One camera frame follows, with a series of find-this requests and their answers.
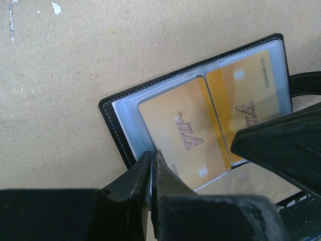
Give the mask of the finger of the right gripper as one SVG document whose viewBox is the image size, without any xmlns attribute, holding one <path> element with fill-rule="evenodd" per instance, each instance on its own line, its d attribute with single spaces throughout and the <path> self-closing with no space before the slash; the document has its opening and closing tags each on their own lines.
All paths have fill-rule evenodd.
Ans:
<svg viewBox="0 0 321 241">
<path fill-rule="evenodd" d="M 320 198 L 320 103 L 238 131 L 231 152 Z"/>
</svg>

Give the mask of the black leather card holder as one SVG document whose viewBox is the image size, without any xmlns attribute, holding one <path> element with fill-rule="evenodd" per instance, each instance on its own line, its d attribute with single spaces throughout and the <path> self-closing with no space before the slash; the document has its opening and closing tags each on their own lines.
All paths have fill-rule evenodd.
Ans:
<svg viewBox="0 0 321 241">
<path fill-rule="evenodd" d="M 127 168 L 161 151 L 170 170 L 199 190 L 245 162 L 237 131 L 292 113 L 292 98 L 320 94 L 320 72 L 289 75 L 276 33 L 121 91 L 99 109 Z"/>
</svg>

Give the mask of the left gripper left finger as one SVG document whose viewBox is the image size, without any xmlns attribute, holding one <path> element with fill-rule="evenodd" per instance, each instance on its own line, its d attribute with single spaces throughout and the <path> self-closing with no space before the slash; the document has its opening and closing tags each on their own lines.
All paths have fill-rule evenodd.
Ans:
<svg viewBox="0 0 321 241">
<path fill-rule="evenodd" d="M 152 155 L 101 189 L 1 191 L 1 240 L 145 240 Z"/>
</svg>

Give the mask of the gold VIP card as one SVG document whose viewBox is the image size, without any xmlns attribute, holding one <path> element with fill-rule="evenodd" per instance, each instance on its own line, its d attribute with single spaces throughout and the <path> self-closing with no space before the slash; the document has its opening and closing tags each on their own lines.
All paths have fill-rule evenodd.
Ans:
<svg viewBox="0 0 321 241">
<path fill-rule="evenodd" d="M 219 123 L 202 76 L 139 105 L 156 149 L 191 189 L 231 169 Z"/>
<path fill-rule="evenodd" d="M 206 81 L 228 149 L 239 130 L 281 114 L 266 50 L 207 73 Z"/>
</svg>

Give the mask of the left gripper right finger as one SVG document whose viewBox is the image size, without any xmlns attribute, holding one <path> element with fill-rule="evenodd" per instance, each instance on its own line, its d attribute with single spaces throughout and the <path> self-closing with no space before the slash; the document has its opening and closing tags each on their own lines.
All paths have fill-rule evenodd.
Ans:
<svg viewBox="0 0 321 241">
<path fill-rule="evenodd" d="M 199 195 L 166 164 L 152 163 L 151 220 L 157 240 L 285 240 L 274 204 L 259 195 Z"/>
</svg>

